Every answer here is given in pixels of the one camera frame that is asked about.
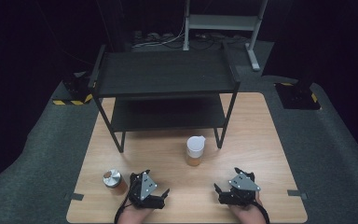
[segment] white shelving unit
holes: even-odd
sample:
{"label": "white shelving unit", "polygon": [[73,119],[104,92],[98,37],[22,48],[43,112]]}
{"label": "white shelving unit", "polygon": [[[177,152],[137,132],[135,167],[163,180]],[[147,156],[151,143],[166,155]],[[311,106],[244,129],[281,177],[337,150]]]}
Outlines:
{"label": "white shelving unit", "polygon": [[257,16],[225,16],[190,14],[190,0],[186,0],[186,29],[183,50],[189,50],[188,33],[190,29],[253,31],[251,42],[246,44],[246,51],[254,71],[259,71],[260,66],[255,57],[254,46],[268,0],[261,1]]}

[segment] round tin can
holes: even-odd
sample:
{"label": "round tin can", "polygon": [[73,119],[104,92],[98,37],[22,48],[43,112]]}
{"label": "round tin can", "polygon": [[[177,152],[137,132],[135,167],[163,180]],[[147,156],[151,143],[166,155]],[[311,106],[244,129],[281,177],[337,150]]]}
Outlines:
{"label": "round tin can", "polygon": [[103,175],[103,182],[114,195],[121,195],[127,191],[127,183],[118,170],[107,171]]}

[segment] gray mat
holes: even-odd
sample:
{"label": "gray mat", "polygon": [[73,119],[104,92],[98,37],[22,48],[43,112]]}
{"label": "gray mat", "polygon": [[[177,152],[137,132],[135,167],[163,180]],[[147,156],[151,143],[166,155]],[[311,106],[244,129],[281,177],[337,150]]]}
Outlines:
{"label": "gray mat", "polygon": [[[272,46],[256,43],[261,68]],[[297,186],[305,195],[307,223],[358,223],[358,146],[323,89],[311,86],[322,110],[283,109],[273,83],[295,80],[261,77],[262,71],[252,71],[243,44],[230,49],[241,75],[241,91],[262,92],[266,98]],[[47,102],[21,156],[0,174],[0,223],[68,223],[69,199],[97,114],[93,102]]]}

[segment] cable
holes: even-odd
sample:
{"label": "cable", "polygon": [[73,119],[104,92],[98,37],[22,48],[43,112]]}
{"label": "cable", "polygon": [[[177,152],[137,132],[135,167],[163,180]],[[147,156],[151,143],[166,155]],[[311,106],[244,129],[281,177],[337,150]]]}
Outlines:
{"label": "cable", "polygon": [[232,38],[232,42],[227,42],[228,44],[237,44],[237,43],[247,43],[247,41],[249,40],[249,38],[237,35],[237,37],[234,35]]}
{"label": "cable", "polygon": [[164,46],[169,48],[169,49],[181,49],[183,47],[183,38],[181,38],[180,41],[173,41],[171,43],[180,43],[180,46],[179,47],[173,47],[173,46],[169,46],[168,44],[164,44]]}
{"label": "cable", "polygon": [[202,14],[205,14],[206,10],[208,10],[208,8],[209,8],[209,6],[211,5],[212,1],[213,1],[213,0],[210,0],[210,1],[208,2],[208,5],[206,5],[205,9],[202,10]]}
{"label": "cable", "polygon": [[196,49],[196,50],[205,50],[205,49],[209,49],[209,48],[211,48],[215,43],[216,43],[216,41],[214,41],[214,39],[213,38],[211,38],[211,39],[208,39],[207,41],[199,41],[199,42],[209,42],[209,41],[211,41],[212,40],[212,43],[208,46],[208,47],[206,47],[206,48],[203,48],[203,49],[197,49],[197,48],[194,48],[193,46],[191,46],[190,45],[190,48],[191,49]]}
{"label": "cable", "polygon": [[137,44],[132,46],[133,48],[140,48],[140,47],[155,47],[155,46],[161,46],[161,45],[166,45],[168,43],[171,43],[173,41],[175,41],[176,39],[178,39],[179,37],[183,36],[183,30],[185,28],[185,24],[186,24],[186,17],[183,17],[183,23],[182,23],[182,28],[179,32],[179,35],[171,40],[168,41],[164,41],[164,42],[151,42],[151,43],[143,43],[143,44]]}
{"label": "cable", "polygon": [[45,24],[46,24],[46,26],[48,27],[48,29],[49,29],[49,31],[50,31],[50,33],[51,33],[53,39],[54,39],[54,42],[56,43],[56,45],[57,45],[57,47],[58,47],[58,49],[59,49],[60,51],[62,51],[63,53],[65,53],[66,55],[68,55],[68,56],[70,56],[70,57],[72,57],[72,58],[74,58],[74,59],[76,59],[76,60],[78,60],[78,61],[80,61],[80,62],[82,62],[82,63],[87,63],[87,64],[90,64],[90,65],[94,65],[93,63],[89,63],[89,62],[87,62],[87,61],[85,61],[85,60],[82,60],[82,59],[77,58],[76,56],[70,54],[69,52],[67,52],[66,50],[64,50],[64,49],[60,46],[60,43],[58,42],[57,36],[54,34],[53,30],[51,29],[51,26],[50,26],[50,24],[48,23],[48,18],[46,17],[45,13],[43,12],[42,7],[39,5],[39,2],[38,2],[38,1],[36,1],[36,4],[37,4],[37,7],[38,7],[40,13],[42,14],[43,20],[45,21]]}
{"label": "cable", "polygon": [[110,48],[111,48],[112,51],[115,51],[115,49],[113,48],[112,41],[110,40],[110,35],[109,35],[108,30],[107,30],[106,22],[103,19],[103,13],[101,12],[100,3],[99,3],[98,0],[95,0],[95,2],[97,2],[97,6],[98,6],[98,9],[99,9],[100,15],[101,15],[101,20],[103,20],[103,27],[105,28],[105,32],[106,32],[106,35],[107,35],[107,40],[109,41]]}

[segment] black shelf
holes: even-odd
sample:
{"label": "black shelf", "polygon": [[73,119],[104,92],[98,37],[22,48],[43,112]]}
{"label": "black shelf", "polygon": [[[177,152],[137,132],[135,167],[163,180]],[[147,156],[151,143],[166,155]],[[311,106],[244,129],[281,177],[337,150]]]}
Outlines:
{"label": "black shelf", "polygon": [[[109,53],[102,45],[89,89],[118,151],[126,132],[166,129],[212,128],[221,148],[241,84],[227,48]],[[221,93],[231,94],[226,114]],[[116,98],[111,119],[100,102],[109,97]]]}
{"label": "black shelf", "polygon": [[219,94],[164,97],[118,97],[114,132],[222,128],[225,113]]}

